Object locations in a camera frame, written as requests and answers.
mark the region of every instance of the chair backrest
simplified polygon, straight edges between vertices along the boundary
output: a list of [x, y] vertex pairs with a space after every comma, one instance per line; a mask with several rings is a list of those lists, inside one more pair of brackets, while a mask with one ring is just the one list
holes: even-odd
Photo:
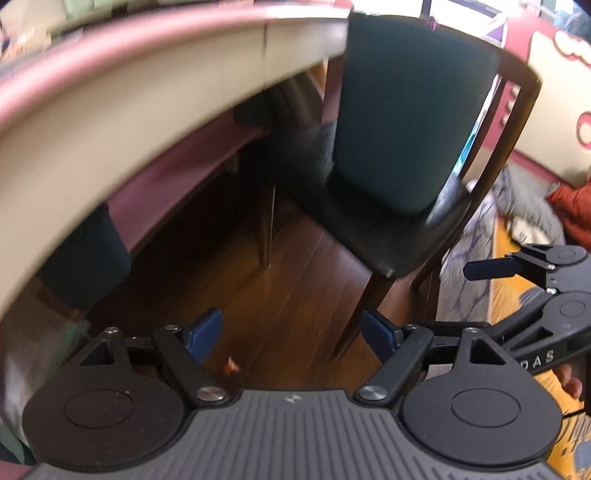
[[400, 213], [425, 209], [460, 157], [503, 55], [424, 20], [352, 14], [335, 170]]

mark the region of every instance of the ribbed gray plate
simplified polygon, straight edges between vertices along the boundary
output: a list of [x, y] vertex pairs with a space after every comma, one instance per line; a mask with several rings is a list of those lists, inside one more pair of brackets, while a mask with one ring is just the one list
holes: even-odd
[[387, 410], [343, 391], [245, 391], [203, 410], [159, 457], [119, 472], [66, 472], [42, 464], [28, 480], [560, 480], [545, 463], [512, 472], [466, 471], [408, 441]]

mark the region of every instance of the cream headboard panel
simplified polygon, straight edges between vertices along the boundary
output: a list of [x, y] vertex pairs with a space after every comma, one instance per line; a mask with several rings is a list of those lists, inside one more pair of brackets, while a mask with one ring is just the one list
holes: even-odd
[[[583, 58], [573, 55], [583, 54]], [[562, 31], [554, 39], [535, 32], [529, 65], [542, 90], [517, 146], [574, 185], [585, 182], [591, 164], [591, 47]]]
[[[266, 86], [342, 54], [348, 13], [215, 6], [140, 16], [5, 82], [0, 315], [59, 242], [150, 159]], [[84, 55], [96, 64], [70, 64]], [[68, 85], [64, 69], [81, 79]], [[31, 88], [41, 93], [33, 98]]]

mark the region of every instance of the screw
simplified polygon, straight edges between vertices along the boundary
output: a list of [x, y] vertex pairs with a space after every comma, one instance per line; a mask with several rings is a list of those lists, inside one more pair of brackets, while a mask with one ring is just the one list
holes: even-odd
[[357, 390], [357, 395], [364, 400], [376, 401], [385, 399], [388, 396], [388, 391], [377, 385], [365, 385]]
[[220, 401], [226, 398], [226, 391], [215, 385], [209, 385], [197, 390], [197, 398], [202, 401]]

